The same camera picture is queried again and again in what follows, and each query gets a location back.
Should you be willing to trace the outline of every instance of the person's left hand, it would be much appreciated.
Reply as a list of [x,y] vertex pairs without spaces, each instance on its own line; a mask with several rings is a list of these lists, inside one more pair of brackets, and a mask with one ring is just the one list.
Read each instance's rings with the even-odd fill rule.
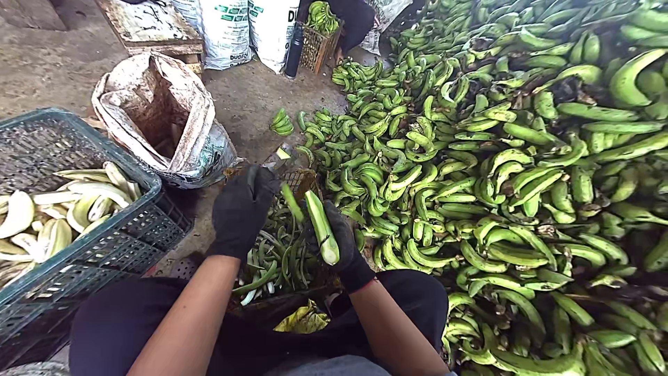
[[213,204],[216,239],[206,255],[231,256],[245,263],[280,186],[274,173],[260,165],[251,165],[232,178]]

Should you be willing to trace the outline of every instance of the pile of plantains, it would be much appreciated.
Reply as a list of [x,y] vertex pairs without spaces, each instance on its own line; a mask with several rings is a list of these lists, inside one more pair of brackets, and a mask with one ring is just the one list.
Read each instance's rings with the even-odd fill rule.
[[664,375],[668,303],[637,291],[668,266],[668,7],[428,0],[421,17],[393,66],[334,69],[346,114],[300,117],[297,149],[376,266],[443,280],[462,375]]

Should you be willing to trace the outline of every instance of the person's arm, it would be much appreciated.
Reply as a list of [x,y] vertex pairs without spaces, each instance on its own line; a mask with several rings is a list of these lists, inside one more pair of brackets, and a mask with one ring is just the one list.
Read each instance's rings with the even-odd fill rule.
[[234,280],[258,232],[280,181],[258,165],[229,181],[213,205],[216,239],[172,308],[144,345],[128,375],[206,374]]
[[444,376],[450,372],[378,280],[372,280],[349,296],[373,354],[393,374]]
[[229,256],[205,259],[128,375],[204,375],[240,265]]
[[[373,354],[393,375],[444,376],[450,372],[422,332],[375,279],[375,273],[357,251],[346,218],[330,201],[324,206],[339,245],[339,261],[332,269],[348,291]],[[309,247],[317,249],[310,221],[306,232]]]

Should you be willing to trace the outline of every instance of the person's knee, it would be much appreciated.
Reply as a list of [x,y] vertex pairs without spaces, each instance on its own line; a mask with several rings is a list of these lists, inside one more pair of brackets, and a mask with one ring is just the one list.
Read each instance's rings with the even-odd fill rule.
[[414,300],[444,302],[448,305],[446,288],[433,276],[417,270],[391,270],[378,274],[388,290],[411,296]]
[[72,375],[125,375],[185,282],[171,278],[124,280],[93,294],[72,322]]

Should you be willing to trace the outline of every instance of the wooden pallet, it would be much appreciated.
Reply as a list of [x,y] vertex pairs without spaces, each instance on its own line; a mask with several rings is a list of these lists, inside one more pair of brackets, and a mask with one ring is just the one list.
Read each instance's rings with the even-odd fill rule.
[[128,4],[121,0],[97,0],[114,33],[132,55],[160,52],[178,58],[201,76],[204,42],[169,0],[161,6],[151,1]]

